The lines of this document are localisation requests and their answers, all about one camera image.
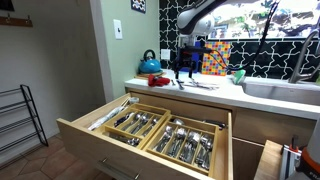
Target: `utensil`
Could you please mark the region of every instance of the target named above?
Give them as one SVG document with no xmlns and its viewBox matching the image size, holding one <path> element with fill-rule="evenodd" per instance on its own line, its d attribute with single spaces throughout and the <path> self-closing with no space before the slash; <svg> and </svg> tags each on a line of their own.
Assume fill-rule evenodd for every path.
<svg viewBox="0 0 320 180">
<path fill-rule="evenodd" d="M 172 142 L 167 154 L 171 157 L 176 157 L 179 149 L 181 148 L 181 144 L 187 136 L 187 131 L 184 128 L 179 128 L 176 133 L 176 137 Z"/>
<path fill-rule="evenodd" d="M 201 165 L 202 168 L 209 170 L 210 167 L 210 155 L 209 153 L 212 151 L 212 147 L 213 147 L 213 140 L 212 139 L 208 139 L 206 145 L 204 146 L 204 148 L 206 149 L 206 152 L 203 156 L 203 163 Z"/>
<path fill-rule="evenodd" d="M 139 124 L 135 128 L 133 128 L 130 133 L 131 134 L 136 134 L 144 125 L 147 124 L 149 119 L 150 118 L 148 117 L 147 113 L 143 114 L 142 117 L 140 118 Z"/>
<path fill-rule="evenodd" d="M 179 85 L 179 89 L 180 89 L 180 90 L 184 90 L 184 87 L 182 86 L 183 81 L 177 79 L 177 83 L 178 83 L 178 85 Z"/>
<path fill-rule="evenodd" d="M 129 124 L 125 125 L 121 130 L 126 131 L 130 126 L 132 126 L 134 123 L 136 123 L 140 119 L 142 114 L 143 114 L 142 112 L 137 113 L 133 118 L 133 120 Z"/>
<path fill-rule="evenodd" d="M 173 120 L 173 123 L 178 124 L 178 125 L 184 125 L 184 122 L 181 119 L 175 118 Z"/>
<path fill-rule="evenodd" d="M 166 146 L 166 144 L 169 142 L 170 138 L 172 137 L 172 133 L 173 133 L 172 127 L 167 126 L 165 132 L 163 133 L 162 138 L 154 147 L 157 152 L 160 152 L 160 153 L 162 152 L 163 148 Z"/>
<path fill-rule="evenodd" d="M 201 89 L 206 89 L 206 90 L 215 90 L 215 89 L 219 89 L 219 87 L 210 87 L 210 86 L 202 86 L 202 85 L 189 85 L 189 84 L 184 84 L 184 86 L 188 86 L 188 87 L 194 87 L 194 88 L 201 88 Z"/>
<path fill-rule="evenodd" d="M 190 132 L 184 149 L 182 150 L 182 153 L 179 156 L 179 159 L 184 162 L 191 163 L 199 140 L 200 134 L 194 131 Z"/>
<path fill-rule="evenodd" d="M 197 163 L 200 166 L 203 163 L 203 159 L 204 159 L 204 155 L 205 155 L 205 146 L 206 146 L 208 139 L 209 139 L 209 136 L 207 134 L 201 136 L 201 138 L 200 138 L 201 147 L 200 147 L 199 153 L 198 153 L 196 160 L 195 160 L 195 163 Z"/>
<path fill-rule="evenodd" d="M 142 136 L 146 136 L 150 131 L 151 129 L 158 123 L 159 121 L 159 118 L 155 117 L 152 121 L 151 121 L 151 125 L 148 127 L 148 129 L 146 129 L 143 133 L 142 133 Z"/>
<path fill-rule="evenodd" d="M 116 122 L 114 122 L 114 127 L 119 126 L 121 123 L 125 122 L 127 119 L 129 119 L 132 115 L 134 114 L 134 112 L 128 112 L 125 116 L 123 116 L 122 118 L 118 119 Z"/>
<path fill-rule="evenodd" d="M 120 135 L 116 135 L 116 134 L 110 134 L 109 137 L 116 139 L 118 141 L 121 141 L 123 143 L 129 144 L 131 146 L 138 146 L 140 143 L 140 139 L 138 138 L 128 138 L 128 137 L 124 137 L 124 136 L 120 136 Z"/>
</svg>

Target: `wooden cabinet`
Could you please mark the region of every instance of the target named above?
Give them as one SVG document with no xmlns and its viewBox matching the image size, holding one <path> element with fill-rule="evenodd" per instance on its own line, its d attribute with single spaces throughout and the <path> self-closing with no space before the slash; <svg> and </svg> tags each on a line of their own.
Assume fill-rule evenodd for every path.
<svg viewBox="0 0 320 180">
<path fill-rule="evenodd" d="M 233 135 L 237 138 L 264 144 L 267 140 L 289 144 L 298 135 L 298 145 L 309 142 L 316 121 L 281 114 L 237 108 Z"/>
<path fill-rule="evenodd" d="M 138 96 L 142 104 L 157 108 L 165 107 L 169 110 L 179 109 L 175 112 L 180 113 L 171 112 L 170 117 L 163 124 L 155 127 L 155 133 L 151 133 L 149 137 L 146 136 L 143 139 L 145 143 L 140 147 L 133 147 L 106 136 L 102 129 L 88 130 L 94 121 L 123 104 L 131 96 Z M 152 96 L 129 93 L 72 122 L 58 119 L 58 126 L 66 150 L 117 179 L 233 179 L 231 112 L 220 108 L 184 104 L 175 100 L 152 98 Z M 152 141 L 156 139 L 156 136 L 159 136 L 159 131 L 168 124 L 171 116 L 176 115 L 183 116 L 181 118 L 193 118 L 190 119 L 191 123 L 188 126 L 190 129 L 194 128 L 201 132 L 209 131 L 209 127 L 214 127 L 214 125 L 194 119 L 203 120 L 203 117 L 206 117 L 224 122 L 228 126 L 221 131 L 213 132 L 213 135 L 217 136 L 216 148 L 212 152 L 215 153 L 214 168 L 210 168 L 207 174 L 147 150 L 150 143 L 154 143 Z"/>
<path fill-rule="evenodd" d="M 234 179 L 253 179 L 264 147 L 237 138 L 232 140 L 232 145 Z"/>
</svg>

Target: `wall outlet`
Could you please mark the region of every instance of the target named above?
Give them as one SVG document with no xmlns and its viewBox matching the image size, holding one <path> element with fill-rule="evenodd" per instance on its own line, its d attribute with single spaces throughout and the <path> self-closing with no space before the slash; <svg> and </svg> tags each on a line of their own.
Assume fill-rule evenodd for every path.
<svg viewBox="0 0 320 180">
<path fill-rule="evenodd" d="M 121 21 L 114 19 L 113 20 L 113 26 L 114 26 L 114 34 L 116 36 L 116 39 L 122 39 L 122 27 L 121 27 Z"/>
<path fill-rule="evenodd" d="M 169 61 L 170 60 L 170 53 L 171 53 L 170 49 L 161 49 L 161 57 L 160 57 L 160 59 Z"/>
</svg>

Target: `blue kettle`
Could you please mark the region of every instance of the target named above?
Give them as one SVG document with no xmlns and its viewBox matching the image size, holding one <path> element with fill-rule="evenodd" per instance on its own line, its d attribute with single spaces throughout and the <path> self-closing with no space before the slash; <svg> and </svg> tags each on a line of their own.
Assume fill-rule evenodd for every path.
<svg viewBox="0 0 320 180">
<path fill-rule="evenodd" d="M 161 70 L 161 64 L 158 60 L 156 60 L 156 54 L 153 50 L 148 49 L 144 55 L 143 59 L 141 59 L 141 63 L 139 65 L 139 73 L 140 74 L 154 74 L 154 73 L 160 73 Z"/>
</svg>

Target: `tile floor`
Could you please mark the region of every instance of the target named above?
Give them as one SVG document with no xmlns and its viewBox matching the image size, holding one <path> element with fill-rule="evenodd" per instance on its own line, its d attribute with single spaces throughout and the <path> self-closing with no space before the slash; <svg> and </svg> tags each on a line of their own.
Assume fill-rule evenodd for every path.
<svg viewBox="0 0 320 180">
<path fill-rule="evenodd" d="M 48 139 L 49 147 L 22 155 L 0 170 L 1 180 L 112 180 L 112 177 L 69 154 L 58 134 Z"/>
</svg>

